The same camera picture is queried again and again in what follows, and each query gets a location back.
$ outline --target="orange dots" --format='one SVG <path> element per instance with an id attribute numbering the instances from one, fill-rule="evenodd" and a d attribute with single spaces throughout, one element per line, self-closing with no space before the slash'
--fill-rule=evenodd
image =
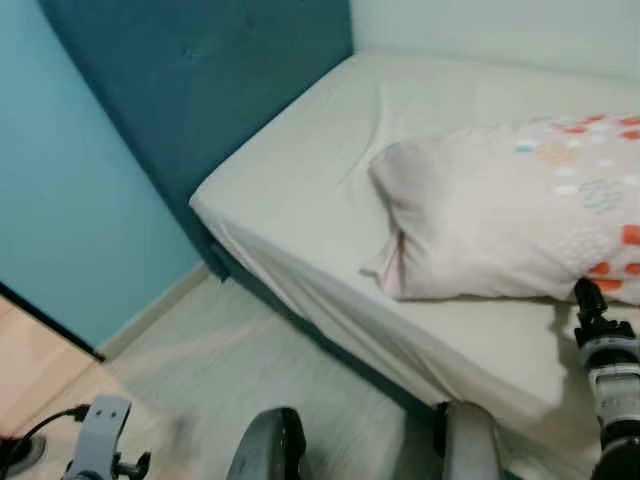
<path id="1" fill-rule="evenodd" d="M 613 292 L 622 287 L 622 280 L 596 278 L 591 280 L 593 283 L 600 287 L 603 292 Z"/>
<path id="2" fill-rule="evenodd" d="M 591 117 L 587 117 L 585 120 L 582 121 L 582 123 L 594 123 L 594 122 L 599 122 L 600 120 L 602 120 L 605 117 L 605 115 L 593 115 Z"/>
<path id="3" fill-rule="evenodd" d="M 640 225 L 625 225 L 622 227 L 622 243 L 625 245 L 640 245 Z"/>
<path id="4" fill-rule="evenodd" d="M 627 130 L 626 132 L 621 133 L 620 136 L 626 138 L 627 140 L 639 140 L 640 130 Z"/>
<path id="5" fill-rule="evenodd" d="M 632 117 L 627 117 L 624 118 L 622 120 L 620 120 L 620 125 L 624 126 L 624 127 L 630 127 L 633 125 L 640 125 L 640 116 L 638 115 L 634 115 Z"/>
<path id="6" fill-rule="evenodd" d="M 606 275 L 611 271 L 611 267 L 607 262 L 602 262 L 589 270 L 589 273 L 593 273 L 594 275 Z"/>
<path id="7" fill-rule="evenodd" d="M 565 128 L 565 132 L 573 133 L 574 135 L 582 135 L 587 132 L 587 129 L 584 127 L 573 127 L 573 128 Z"/>
<path id="8" fill-rule="evenodd" d="M 640 275 L 640 263 L 628 263 L 624 271 L 629 275 Z"/>

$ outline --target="bed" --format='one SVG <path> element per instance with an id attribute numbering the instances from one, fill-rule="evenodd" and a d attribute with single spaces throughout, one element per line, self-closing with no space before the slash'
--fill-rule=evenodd
<path id="1" fill-rule="evenodd" d="M 638 110 L 636 83 L 350 56 L 348 5 L 338 0 L 42 4 L 212 271 L 233 275 L 414 412 L 452 397 L 488 408 L 523 478 L 588 476 L 598 428 L 575 312 L 544 300 L 383 296 L 359 272 L 390 228 L 367 166 L 411 135 Z M 612 314 L 640 328 L 637 309 Z"/>

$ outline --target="bed frame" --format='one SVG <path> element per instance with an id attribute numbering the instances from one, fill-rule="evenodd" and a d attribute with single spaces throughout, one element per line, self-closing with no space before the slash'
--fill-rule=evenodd
<path id="1" fill-rule="evenodd" d="M 242 143 L 352 53 L 348 0 L 40 0 L 209 268 L 291 320 L 414 416 L 432 410 L 288 309 L 188 205 Z"/>

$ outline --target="white bed sheet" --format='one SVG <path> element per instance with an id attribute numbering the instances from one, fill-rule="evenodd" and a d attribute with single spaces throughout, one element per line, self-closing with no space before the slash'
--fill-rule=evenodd
<path id="1" fill-rule="evenodd" d="M 233 154 L 191 205 L 292 310 L 427 403 L 455 397 L 506 427 L 512 467 L 585 478 L 598 456 L 574 312 L 545 301 L 397 303 L 362 264 L 389 236 L 366 173 L 394 141 L 552 114 L 640 111 L 631 80 L 424 56 L 357 54 Z M 637 308 L 612 308 L 640 330 Z"/>

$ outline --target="floor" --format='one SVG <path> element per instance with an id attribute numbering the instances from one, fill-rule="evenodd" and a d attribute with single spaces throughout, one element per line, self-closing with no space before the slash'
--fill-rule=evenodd
<path id="1" fill-rule="evenodd" d="M 84 352 L 0 297 L 0 432 L 11 434 L 29 421 L 92 364 Z"/>
<path id="2" fill-rule="evenodd" d="M 308 441 L 306 478 L 430 479 L 431 432 L 321 352 L 232 280 L 208 277 L 107 366 L 85 372 L 41 417 L 98 393 L 132 399 L 123 459 L 151 450 L 154 479 L 223 479 L 252 418 L 290 405 Z M 40 466 L 60 478 L 78 426 L 47 429 Z"/>

